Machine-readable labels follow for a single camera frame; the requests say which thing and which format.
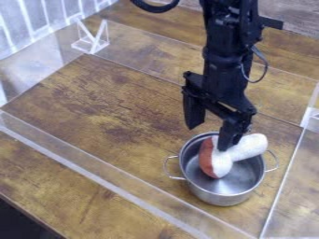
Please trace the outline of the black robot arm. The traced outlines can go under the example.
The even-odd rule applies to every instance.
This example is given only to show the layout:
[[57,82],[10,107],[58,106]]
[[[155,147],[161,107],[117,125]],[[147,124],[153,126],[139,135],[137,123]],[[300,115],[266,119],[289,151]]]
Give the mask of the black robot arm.
[[184,73],[185,121],[194,129],[205,122],[206,113],[224,119],[218,149],[238,144],[250,131],[257,108],[246,97],[254,57],[262,57],[256,44],[264,29],[284,28],[284,22],[258,14],[258,0],[200,0],[208,33],[204,48],[205,68],[200,75]]

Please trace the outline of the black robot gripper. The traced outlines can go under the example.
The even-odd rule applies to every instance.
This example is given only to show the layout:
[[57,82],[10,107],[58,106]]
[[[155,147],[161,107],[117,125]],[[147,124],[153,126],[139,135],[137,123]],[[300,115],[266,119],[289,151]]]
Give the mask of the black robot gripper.
[[205,122],[210,110],[224,120],[218,135],[218,149],[236,146],[252,129],[257,108],[246,96],[253,63],[241,63],[228,68],[206,64],[205,74],[184,73],[184,112],[190,130]]

